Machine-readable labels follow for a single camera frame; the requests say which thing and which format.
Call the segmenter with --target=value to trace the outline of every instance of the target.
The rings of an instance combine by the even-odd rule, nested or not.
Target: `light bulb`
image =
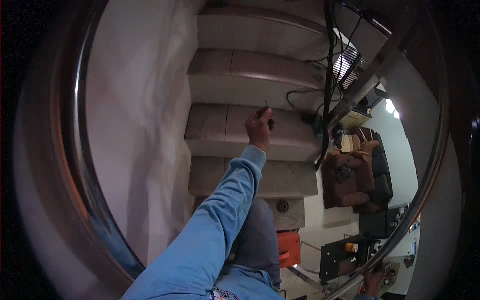
[[[387,109],[389,114],[391,114],[395,110],[395,106],[393,105],[392,100],[387,99],[387,103],[385,104],[385,108]]]

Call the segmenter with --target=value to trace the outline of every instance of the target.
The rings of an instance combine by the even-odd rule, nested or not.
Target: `leg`
[[[268,272],[274,286],[280,288],[278,241],[273,214],[265,200],[254,199],[235,244],[234,264]]]

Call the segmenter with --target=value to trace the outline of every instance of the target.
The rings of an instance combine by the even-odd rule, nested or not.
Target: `concrete stair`
[[[205,8],[197,19],[198,48],[250,50],[296,60],[328,53],[323,25],[258,7]]]
[[[301,60],[247,50],[198,49],[188,77],[194,103],[316,110],[323,103],[325,70]],[[336,90],[334,98],[340,95]]]
[[[256,107],[194,103],[185,131],[185,141],[194,156],[238,157],[249,138],[244,123]],[[321,141],[297,112],[274,109],[268,159],[313,162]]]
[[[318,193],[313,161],[321,141],[298,110],[315,111],[323,103],[325,69],[305,60],[327,55],[326,30],[299,12],[294,16],[285,9],[249,5],[204,8],[197,19],[199,48],[187,73],[192,97],[185,131],[192,153],[189,191],[198,205],[215,190],[231,157],[240,156],[249,142],[245,120],[267,102],[276,124],[257,197],[269,203],[277,230],[301,228],[303,198]],[[309,91],[289,95],[295,109],[286,99],[293,90]],[[336,90],[333,98],[339,95]],[[280,200],[289,203],[286,213],[276,209]]]

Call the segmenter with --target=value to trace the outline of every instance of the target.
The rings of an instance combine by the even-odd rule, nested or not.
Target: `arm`
[[[253,114],[245,123],[252,145],[245,148],[241,158],[230,161],[214,193],[197,208],[172,244],[140,274],[123,299],[200,299],[212,289],[255,198],[266,161],[262,150],[266,150],[267,121],[272,111],[256,116]]]
[[[385,268],[383,264],[377,265],[373,268],[372,272],[367,272],[362,270],[363,273],[363,283],[365,290],[363,293],[357,295],[353,300],[376,300],[378,288],[384,280]]]

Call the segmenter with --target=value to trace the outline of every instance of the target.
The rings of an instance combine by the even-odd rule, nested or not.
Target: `orange case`
[[[300,264],[300,235],[296,232],[277,233],[280,268]]]

